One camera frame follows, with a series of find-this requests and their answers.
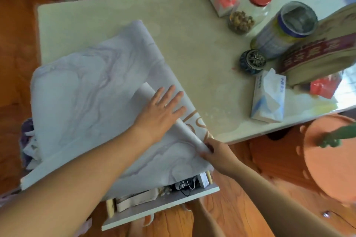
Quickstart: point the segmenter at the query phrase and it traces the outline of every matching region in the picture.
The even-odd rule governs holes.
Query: drawer front
[[[154,201],[143,203],[126,209],[121,213],[115,213],[112,218],[107,219],[101,227],[102,231],[120,226],[122,224],[140,219],[147,215],[171,208],[173,206],[186,203],[188,201],[204,197],[206,195],[218,192],[220,188],[216,184],[211,184],[204,188],[196,188],[190,191],[186,197],[180,191],[171,192],[169,195],[158,197]]]

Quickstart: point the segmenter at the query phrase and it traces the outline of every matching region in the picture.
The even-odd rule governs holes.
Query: red plastic wrapper
[[[342,72],[331,74],[327,77],[310,83],[310,94],[331,99],[342,80]]]

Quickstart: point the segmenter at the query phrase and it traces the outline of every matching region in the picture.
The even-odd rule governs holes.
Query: white tabletop
[[[61,56],[109,39],[141,19],[154,38],[209,131],[224,142],[237,142],[332,111],[356,106],[356,74],[349,69],[331,100],[287,89],[284,122],[250,119],[255,79],[232,69],[249,49],[251,38],[289,1],[311,6],[323,19],[344,0],[272,0],[272,10],[247,36],[231,32],[209,0],[83,0],[38,8],[41,60]]]

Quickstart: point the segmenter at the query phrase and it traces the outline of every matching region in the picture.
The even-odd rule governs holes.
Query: tissue
[[[262,71],[255,82],[251,118],[268,122],[283,122],[286,77],[274,69]]]

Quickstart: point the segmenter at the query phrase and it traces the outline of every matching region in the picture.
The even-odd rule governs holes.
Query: clear plastic container
[[[269,13],[272,0],[239,0],[234,6],[228,25],[238,34],[246,34],[262,22]]]

